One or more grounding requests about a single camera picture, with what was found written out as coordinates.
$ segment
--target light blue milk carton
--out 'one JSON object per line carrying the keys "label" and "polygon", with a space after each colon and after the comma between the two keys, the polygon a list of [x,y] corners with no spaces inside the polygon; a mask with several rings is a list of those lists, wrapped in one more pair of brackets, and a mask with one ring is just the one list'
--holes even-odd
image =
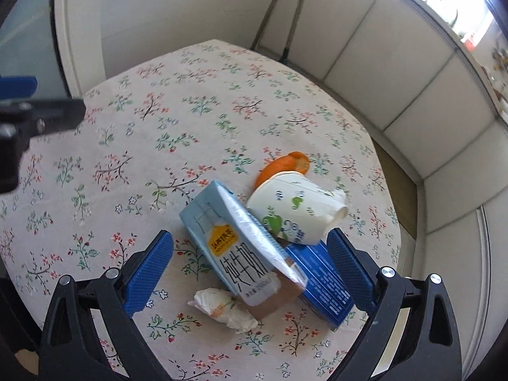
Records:
{"label": "light blue milk carton", "polygon": [[305,290],[307,276],[300,266],[219,181],[199,193],[180,218],[254,318],[263,319]]}

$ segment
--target floral tablecloth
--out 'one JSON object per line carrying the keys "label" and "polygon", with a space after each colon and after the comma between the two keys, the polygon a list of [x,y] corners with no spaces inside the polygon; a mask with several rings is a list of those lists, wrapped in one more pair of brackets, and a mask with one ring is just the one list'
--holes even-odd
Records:
{"label": "floral tablecloth", "polygon": [[[266,164],[299,150],[309,179],[347,195],[341,227],[354,246],[396,266],[398,221],[365,128],[293,70],[218,40],[110,78],[85,101],[75,132],[32,140],[19,188],[0,197],[0,252],[35,321],[43,325],[59,276],[121,267],[166,229],[173,259],[134,321],[174,379],[325,379],[366,314],[352,310],[331,332],[296,300],[235,334],[187,305],[220,283],[178,214],[213,179],[245,202]],[[95,322],[123,371],[100,315]]]}

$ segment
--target silver bolt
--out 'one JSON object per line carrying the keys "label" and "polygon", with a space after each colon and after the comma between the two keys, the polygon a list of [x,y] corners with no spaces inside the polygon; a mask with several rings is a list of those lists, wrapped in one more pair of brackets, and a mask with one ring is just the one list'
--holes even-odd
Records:
{"label": "silver bolt", "polygon": [[387,278],[393,278],[395,276],[395,271],[389,266],[385,266],[383,269],[381,269],[381,273]]}
{"label": "silver bolt", "polygon": [[106,278],[115,279],[118,275],[120,275],[120,271],[116,268],[110,268],[106,271]]}
{"label": "silver bolt", "polygon": [[23,103],[19,103],[18,107],[19,107],[21,110],[30,110],[30,109],[31,109],[31,104],[30,104],[30,103],[23,102]]}
{"label": "silver bolt", "polygon": [[37,133],[39,133],[39,135],[42,135],[42,133],[44,133],[44,130],[46,130],[46,123],[44,123],[44,120],[39,119],[37,121]]}
{"label": "silver bolt", "polygon": [[443,281],[438,274],[432,274],[432,275],[430,275],[430,280],[432,282],[434,282],[435,284],[441,284],[441,281]]}
{"label": "silver bolt", "polygon": [[70,276],[64,275],[58,282],[60,285],[67,285],[70,282]]}
{"label": "silver bolt", "polygon": [[0,124],[0,137],[11,138],[16,134],[16,127],[11,123]]}

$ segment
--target yellow label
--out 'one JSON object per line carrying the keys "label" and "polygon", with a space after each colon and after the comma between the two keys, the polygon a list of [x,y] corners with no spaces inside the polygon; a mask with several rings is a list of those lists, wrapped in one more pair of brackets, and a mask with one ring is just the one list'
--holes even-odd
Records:
{"label": "yellow label", "polygon": [[208,246],[216,257],[220,257],[237,240],[238,237],[230,225],[215,225],[208,239]]}

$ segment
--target crumpled tissue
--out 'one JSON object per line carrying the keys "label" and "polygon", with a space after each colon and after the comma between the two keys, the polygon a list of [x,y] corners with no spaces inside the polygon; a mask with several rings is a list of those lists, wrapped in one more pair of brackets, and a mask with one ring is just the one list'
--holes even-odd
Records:
{"label": "crumpled tissue", "polygon": [[237,334],[257,327],[257,320],[239,303],[229,291],[208,288],[197,291],[194,300],[188,302],[209,317],[235,329]]}

